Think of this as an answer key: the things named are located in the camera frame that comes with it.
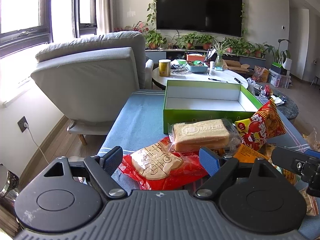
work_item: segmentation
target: blue plastic basket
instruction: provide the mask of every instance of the blue plastic basket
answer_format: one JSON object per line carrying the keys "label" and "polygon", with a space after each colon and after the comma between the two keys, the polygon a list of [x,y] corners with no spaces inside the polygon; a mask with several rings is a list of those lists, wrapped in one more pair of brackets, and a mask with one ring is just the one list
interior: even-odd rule
{"label": "blue plastic basket", "polygon": [[192,73],[206,73],[208,70],[208,65],[204,63],[204,66],[190,66],[187,65],[188,69]]}

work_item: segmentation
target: white table top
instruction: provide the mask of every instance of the white table top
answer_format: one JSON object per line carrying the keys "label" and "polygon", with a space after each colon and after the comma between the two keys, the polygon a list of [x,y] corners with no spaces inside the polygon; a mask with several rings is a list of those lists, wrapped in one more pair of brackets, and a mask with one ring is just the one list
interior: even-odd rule
{"label": "white table top", "polygon": [[235,78],[237,78],[241,85],[243,85],[246,89],[248,88],[248,82],[247,80],[237,74],[236,72],[233,72],[231,70],[224,70],[224,71],[215,71],[215,75],[209,76],[209,68],[207,71],[207,74],[200,74],[200,73],[192,73],[187,75],[177,75],[177,74],[171,74],[170,77],[160,77],[159,76],[159,68],[155,68],[152,71],[152,79],[154,79],[156,82],[160,83],[163,86],[167,86],[167,80],[191,80],[191,81],[207,81],[207,82],[217,82],[209,80],[208,78],[214,78],[218,80],[227,81],[228,83],[232,84],[239,84],[237,81],[235,81]]}

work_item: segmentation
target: yellow canister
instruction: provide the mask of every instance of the yellow canister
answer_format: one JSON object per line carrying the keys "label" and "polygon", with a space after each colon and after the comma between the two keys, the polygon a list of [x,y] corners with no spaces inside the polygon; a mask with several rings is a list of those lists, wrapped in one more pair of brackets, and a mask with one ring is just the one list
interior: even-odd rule
{"label": "yellow canister", "polygon": [[160,77],[170,77],[170,65],[171,60],[160,59],[159,60],[159,76]]}

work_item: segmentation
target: pen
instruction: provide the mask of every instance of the pen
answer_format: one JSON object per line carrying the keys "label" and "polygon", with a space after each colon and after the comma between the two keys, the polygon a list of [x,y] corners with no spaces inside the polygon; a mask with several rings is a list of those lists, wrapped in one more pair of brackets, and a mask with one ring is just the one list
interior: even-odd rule
{"label": "pen", "polygon": [[227,81],[223,81],[223,80],[219,80],[219,79],[214,79],[214,78],[208,78],[209,80],[213,80],[213,81],[219,81],[219,82],[224,82],[227,83]]}

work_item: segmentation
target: dark stool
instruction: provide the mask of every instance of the dark stool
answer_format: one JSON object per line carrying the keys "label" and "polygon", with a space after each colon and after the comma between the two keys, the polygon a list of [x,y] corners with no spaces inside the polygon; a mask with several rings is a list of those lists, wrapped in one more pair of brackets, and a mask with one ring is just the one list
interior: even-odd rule
{"label": "dark stool", "polygon": [[313,79],[313,81],[312,81],[312,83],[311,83],[310,86],[313,85],[313,82],[314,82],[316,79],[317,79],[317,82],[316,82],[316,84],[315,84],[315,87],[318,85],[319,78],[318,78],[317,76],[315,76],[315,78]]}

